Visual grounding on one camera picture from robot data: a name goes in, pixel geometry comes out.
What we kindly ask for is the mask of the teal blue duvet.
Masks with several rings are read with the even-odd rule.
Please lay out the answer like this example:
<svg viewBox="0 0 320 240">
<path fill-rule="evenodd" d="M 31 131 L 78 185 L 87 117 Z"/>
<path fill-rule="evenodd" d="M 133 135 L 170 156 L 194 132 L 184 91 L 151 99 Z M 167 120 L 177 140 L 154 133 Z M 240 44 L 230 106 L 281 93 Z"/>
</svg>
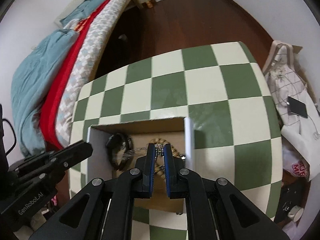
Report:
<svg viewBox="0 0 320 240">
<path fill-rule="evenodd" d="M 14 72 L 11 83 L 12 117 L 24 157 L 41 154 L 46 148 L 39 128 L 40 108 L 78 36 L 79 33 L 72 29 L 53 31 Z"/>
</svg>

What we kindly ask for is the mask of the red bed sheet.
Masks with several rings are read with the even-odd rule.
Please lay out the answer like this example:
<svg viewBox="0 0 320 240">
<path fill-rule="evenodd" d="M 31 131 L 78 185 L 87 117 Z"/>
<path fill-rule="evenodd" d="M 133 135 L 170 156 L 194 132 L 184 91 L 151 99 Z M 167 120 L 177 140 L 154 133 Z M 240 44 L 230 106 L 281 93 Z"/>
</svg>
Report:
<svg viewBox="0 0 320 240">
<path fill-rule="evenodd" d="M 81 20 L 76 25 L 75 30 L 78 31 L 79 36 L 64 59 L 63 64 L 57 76 L 55 77 L 41 107 L 39 127 L 44 137 L 46 150 L 63 149 L 63 146 L 58 142 L 55 133 L 55 120 L 57 111 L 59 109 L 59 104 L 89 27 L 96 16 L 109 3 L 109 1 L 111 0 L 105 0 L 94 12 L 88 16 L 88 18 Z"/>
</svg>

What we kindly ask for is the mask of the green white checkered tablecloth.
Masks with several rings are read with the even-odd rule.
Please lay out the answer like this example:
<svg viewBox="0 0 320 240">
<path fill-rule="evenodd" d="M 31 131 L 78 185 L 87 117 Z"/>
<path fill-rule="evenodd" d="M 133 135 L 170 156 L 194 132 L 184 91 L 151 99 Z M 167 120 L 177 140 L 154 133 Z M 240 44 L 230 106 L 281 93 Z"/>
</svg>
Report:
<svg viewBox="0 0 320 240">
<path fill-rule="evenodd" d="M 283 175 L 280 128 L 260 67 L 242 42 L 171 51 L 86 83 L 71 142 L 86 139 L 93 125 L 173 117 L 193 121 L 196 172 L 227 178 L 273 219 Z"/>
</svg>

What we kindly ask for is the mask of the white cardboard box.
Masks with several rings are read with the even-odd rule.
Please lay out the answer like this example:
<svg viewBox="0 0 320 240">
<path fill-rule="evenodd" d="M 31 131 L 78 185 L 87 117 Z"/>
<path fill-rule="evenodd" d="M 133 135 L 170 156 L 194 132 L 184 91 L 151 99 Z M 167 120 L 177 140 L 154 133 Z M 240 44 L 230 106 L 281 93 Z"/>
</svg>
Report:
<svg viewBox="0 0 320 240">
<path fill-rule="evenodd" d="M 125 206 L 172 213 L 185 212 L 178 193 L 180 168 L 195 168 L 193 122 L 188 117 L 93 125 L 87 142 L 88 180 L 104 181 L 114 212 Z"/>
</svg>

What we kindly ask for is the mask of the small orange bottle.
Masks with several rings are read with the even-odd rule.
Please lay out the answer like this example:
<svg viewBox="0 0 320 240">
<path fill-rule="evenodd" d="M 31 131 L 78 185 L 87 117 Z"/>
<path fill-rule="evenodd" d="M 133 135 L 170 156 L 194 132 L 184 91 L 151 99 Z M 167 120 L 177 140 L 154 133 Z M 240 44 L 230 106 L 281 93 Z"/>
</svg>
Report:
<svg viewBox="0 0 320 240">
<path fill-rule="evenodd" d="M 146 6 L 151 9 L 155 6 L 156 1 L 155 0 L 147 0 L 145 3 L 146 3 Z"/>
</svg>

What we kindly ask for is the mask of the red white plastic bag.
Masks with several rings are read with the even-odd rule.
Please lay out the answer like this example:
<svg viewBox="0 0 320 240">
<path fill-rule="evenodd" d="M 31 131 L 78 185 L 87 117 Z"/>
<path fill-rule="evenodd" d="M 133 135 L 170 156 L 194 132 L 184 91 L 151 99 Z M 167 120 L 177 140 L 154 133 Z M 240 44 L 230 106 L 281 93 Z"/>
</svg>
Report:
<svg viewBox="0 0 320 240">
<path fill-rule="evenodd" d="M 295 177 L 308 178 L 308 166 L 302 160 L 299 160 L 291 165 L 291 174 Z"/>
</svg>

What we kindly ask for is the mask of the checkered grey white mattress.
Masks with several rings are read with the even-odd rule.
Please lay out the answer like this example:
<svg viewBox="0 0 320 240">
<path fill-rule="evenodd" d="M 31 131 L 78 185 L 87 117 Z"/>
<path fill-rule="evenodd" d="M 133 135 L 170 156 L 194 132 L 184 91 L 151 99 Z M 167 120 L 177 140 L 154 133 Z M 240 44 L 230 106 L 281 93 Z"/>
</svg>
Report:
<svg viewBox="0 0 320 240">
<path fill-rule="evenodd" d="M 94 76 L 103 50 L 126 6 L 131 0 L 110 0 L 102 7 L 88 26 L 87 34 L 76 53 L 71 74 L 67 80 L 54 121 L 52 144 L 57 148 L 67 147 L 71 136 L 72 116 L 75 102 L 82 87 Z"/>
</svg>

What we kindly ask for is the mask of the black smartphone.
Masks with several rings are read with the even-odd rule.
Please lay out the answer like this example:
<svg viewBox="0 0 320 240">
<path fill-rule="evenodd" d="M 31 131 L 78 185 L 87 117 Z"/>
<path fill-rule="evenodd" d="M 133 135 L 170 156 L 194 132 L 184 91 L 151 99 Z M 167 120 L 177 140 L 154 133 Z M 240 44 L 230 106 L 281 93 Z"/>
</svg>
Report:
<svg viewBox="0 0 320 240">
<path fill-rule="evenodd" d="M 289 107 L 290 113 L 301 116 L 306 119 L 308 118 L 308 113 L 307 113 L 305 103 L 289 96 L 287 98 L 287 105 Z"/>
</svg>

